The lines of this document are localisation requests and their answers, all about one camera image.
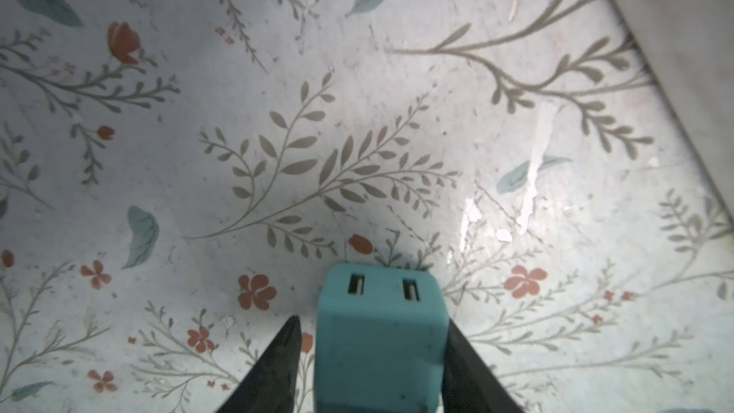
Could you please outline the white multicolour power strip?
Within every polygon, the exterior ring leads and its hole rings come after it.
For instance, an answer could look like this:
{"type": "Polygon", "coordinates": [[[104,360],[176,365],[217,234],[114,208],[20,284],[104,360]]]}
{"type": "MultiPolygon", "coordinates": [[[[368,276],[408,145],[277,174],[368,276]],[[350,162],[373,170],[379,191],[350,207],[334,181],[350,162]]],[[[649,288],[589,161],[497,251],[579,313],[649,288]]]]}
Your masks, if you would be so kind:
{"type": "Polygon", "coordinates": [[[614,0],[726,208],[733,208],[733,0],[614,0]]]}

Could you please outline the teal charger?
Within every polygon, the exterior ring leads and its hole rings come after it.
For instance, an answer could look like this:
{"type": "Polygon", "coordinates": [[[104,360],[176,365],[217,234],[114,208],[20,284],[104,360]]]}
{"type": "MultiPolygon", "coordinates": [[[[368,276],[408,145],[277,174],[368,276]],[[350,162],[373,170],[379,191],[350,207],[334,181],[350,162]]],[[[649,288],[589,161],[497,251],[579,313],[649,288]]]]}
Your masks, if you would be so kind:
{"type": "Polygon", "coordinates": [[[434,412],[449,327],[430,273],[341,263],[317,307],[317,412],[434,412]]]}

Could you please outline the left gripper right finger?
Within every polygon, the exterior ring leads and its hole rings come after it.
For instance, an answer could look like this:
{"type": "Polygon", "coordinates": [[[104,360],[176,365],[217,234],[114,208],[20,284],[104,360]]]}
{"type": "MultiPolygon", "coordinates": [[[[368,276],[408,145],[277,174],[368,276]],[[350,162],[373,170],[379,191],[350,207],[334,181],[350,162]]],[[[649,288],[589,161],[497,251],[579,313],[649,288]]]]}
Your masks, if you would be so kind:
{"type": "Polygon", "coordinates": [[[445,413],[523,413],[453,320],[449,321],[442,385],[445,413]]]}

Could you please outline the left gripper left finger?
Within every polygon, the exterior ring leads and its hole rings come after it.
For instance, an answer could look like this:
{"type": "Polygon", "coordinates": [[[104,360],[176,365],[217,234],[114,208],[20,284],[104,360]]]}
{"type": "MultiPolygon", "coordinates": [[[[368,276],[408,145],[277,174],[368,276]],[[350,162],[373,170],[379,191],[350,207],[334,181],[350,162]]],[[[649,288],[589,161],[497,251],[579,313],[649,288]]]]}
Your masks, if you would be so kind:
{"type": "Polygon", "coordinates": [[[300,318],[289,317],[217,413],[291,413],[301,354],[300,318]]]}

